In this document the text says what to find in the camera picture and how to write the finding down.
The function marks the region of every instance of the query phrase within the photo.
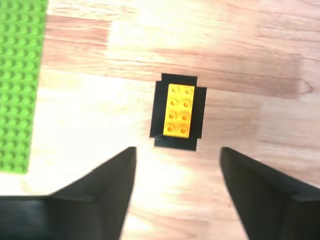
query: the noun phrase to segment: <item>wooden table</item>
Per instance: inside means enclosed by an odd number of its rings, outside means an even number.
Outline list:
[[[244,240],[219,167],[234,148],[320,186],[320,0],[51,0],[29,173],[48,194],[128,146],[123,240]],[[149,139],[161,73],[207,87],[197,152]]]

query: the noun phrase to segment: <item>wooden surface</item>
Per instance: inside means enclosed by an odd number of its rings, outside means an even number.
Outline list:
[[[149,139],[161,73],[207,87],[197,152]],[[320,0],[51,0],[29,173],[48,194],[138,147],[123,240],[244,240],[220,147],[320,187]]]

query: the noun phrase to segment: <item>yellow lego brick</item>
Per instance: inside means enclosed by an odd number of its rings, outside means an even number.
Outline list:
[[[163,135],[188,138],[195,86],[169,84]]]

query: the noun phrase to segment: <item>green baseplate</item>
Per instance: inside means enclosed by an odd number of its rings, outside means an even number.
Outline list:
[[[28,171],[48,0],[0,0],[0,171]]]

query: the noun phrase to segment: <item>black holder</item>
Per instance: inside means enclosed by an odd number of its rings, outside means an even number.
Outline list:
[[[183,150],[197,150],[197,140],[201,139],[206,104],[206,87],[197,86],[196,76],[184,76],[162,73],[161,81],[155,83],[154,102],[150,128],[150,138],[154,138],[155,147]],[[164,125],[169,84],[195,86],[189,138],[164,136]]]

